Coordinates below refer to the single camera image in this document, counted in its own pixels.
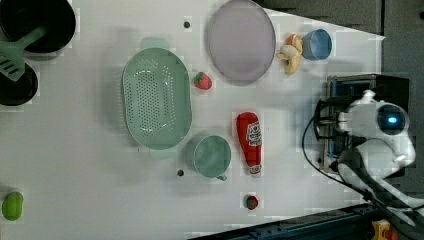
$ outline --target bottle label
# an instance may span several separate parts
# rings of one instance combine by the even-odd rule
[[[259,122],[249,124],[247,126],[247,142],[250,146],[256,147],[262,144],[262,134],[261,128],[259,127]]]

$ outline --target mint green basket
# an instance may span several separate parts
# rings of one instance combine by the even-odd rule
[[[142,50],[128,62],[122,87],[131,135],[150,149],[163,150],[174,147],[187,135],[192,113],[186,67],[164,49],[167,44],[158,45]]]

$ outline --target small red object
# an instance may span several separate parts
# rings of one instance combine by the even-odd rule
[[[237,133],[250,174],[260,177],[262,134],[258,116],[251,112],[240,114],[237,117]]]
[[[392,230],[384,231],[383,235],[387,240],[399,240],[399,235]]]
[[[249,197],[246,200],[246,206],[249,210],[253,210],[257,208],[259,205],[259,201],[255,196],[249,195]]]
[[[200,72],[194,77],[194,86],[203,90],[209,90],[212,87],[212,80],[206,73]]]

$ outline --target green fruit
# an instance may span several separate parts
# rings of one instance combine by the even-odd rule
[[[3,216],[9,221],[16,221],[22,214],[22,204],[24,196],[18,192],[7,195],[2,205]]]

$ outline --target black pot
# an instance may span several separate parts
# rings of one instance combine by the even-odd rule
[[[47,34],[25,50],[51,53],[65,47],[72,39],[75,13],[67,0],[1,0],[0,26],[12,41],[25,36],[40,25]]]
[[[38,89],[38,79],[34,70],[25,64],[25,73],[14,82],[0,73],[0,104],[19,106],[31,100]]]

